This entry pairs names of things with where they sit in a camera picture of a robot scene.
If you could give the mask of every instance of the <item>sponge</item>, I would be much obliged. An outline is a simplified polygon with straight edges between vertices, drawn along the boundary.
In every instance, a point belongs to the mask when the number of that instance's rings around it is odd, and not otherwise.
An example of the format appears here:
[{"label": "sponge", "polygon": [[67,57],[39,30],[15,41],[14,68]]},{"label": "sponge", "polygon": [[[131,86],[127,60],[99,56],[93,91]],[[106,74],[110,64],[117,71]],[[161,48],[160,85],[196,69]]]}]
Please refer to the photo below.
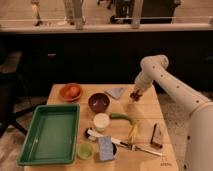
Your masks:
[{"label": "sponge", "polygon": [[114,160],[113,145],[110,136],[104,136],[98,138],[99,145],[99,158],[100,161]]}]

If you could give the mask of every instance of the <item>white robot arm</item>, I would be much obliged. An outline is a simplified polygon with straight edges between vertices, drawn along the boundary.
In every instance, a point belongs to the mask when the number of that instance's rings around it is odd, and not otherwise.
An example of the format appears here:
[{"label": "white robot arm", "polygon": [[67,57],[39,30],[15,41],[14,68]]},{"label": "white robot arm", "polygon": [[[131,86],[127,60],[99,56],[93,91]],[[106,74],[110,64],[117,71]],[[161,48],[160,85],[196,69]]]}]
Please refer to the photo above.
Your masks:
[{"label": "white robot arm", "polygon": [[190,113],[185,168],[188,171],[213,170],[213,103],[201,93],[181,82],[165,69],[168,67],[165,55],[145,57],[141,60],[142,71],[135,79],[130,95],[133,100],[145,92],[155,80],[168,95]]}]

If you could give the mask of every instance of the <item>green tray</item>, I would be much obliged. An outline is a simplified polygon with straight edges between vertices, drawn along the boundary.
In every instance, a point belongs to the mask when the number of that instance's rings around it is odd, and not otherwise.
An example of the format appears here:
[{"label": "green tray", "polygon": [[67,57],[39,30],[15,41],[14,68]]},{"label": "green tray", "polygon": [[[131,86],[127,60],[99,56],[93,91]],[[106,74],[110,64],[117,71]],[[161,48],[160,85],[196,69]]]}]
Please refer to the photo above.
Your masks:
[{"label": "green tray", "polygon": [[38,106],[18,164],[72,163],[76,151],[79,110],[77,104]]}]

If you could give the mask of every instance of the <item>knife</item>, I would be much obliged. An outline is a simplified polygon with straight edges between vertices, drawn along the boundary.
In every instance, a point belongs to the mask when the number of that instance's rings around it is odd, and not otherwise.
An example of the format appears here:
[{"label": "knife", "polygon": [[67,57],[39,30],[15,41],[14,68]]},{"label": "knife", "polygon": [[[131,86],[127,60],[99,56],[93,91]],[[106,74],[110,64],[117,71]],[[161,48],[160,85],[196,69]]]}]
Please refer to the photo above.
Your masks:
[{"label": "knife", "polygon": [[[98,138],[98,137],[104,137],[105,135],[103,134],[100,134],[98,133],[97,131],[95,130],[92,130],[91,128],[88,128],[86,130],[86,134],[88,134],[89,136],[92,136],[92,137],[95,137],[95,138]],[[149,154],[153,154],[153,155],[156,155],[156,156],[163,156],[162,153],[160,152],[156,152],[156,151],[151,151],[151,150],[147,150],[147,149],[144,149],[144,148],[141,148],[141,147],[138,147],[134,144],[129,144],[129,143],[126,143],[126,142],[122,142],[121,140],[119,139],[116,139],[116,138],[113,138],[111,137],[111,141],[118,145],[118,146],[121,146],[123,148],[126,148],[128,150],[131,150],[131,151],[143,151],[143,152],[146,152],[146,153],[149,153]]]}]

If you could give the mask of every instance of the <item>white container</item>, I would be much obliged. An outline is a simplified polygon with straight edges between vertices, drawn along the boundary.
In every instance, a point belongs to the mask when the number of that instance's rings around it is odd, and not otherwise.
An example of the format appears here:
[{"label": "white container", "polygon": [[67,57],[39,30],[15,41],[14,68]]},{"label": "white container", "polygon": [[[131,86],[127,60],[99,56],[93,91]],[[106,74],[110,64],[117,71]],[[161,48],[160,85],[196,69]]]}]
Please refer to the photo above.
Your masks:
[{"label": "white container", "polygon": [[109,116],[106,113],[98,113],[93,119],[93,124],[98,132],[102,132],[109,125],[109,121]]}]

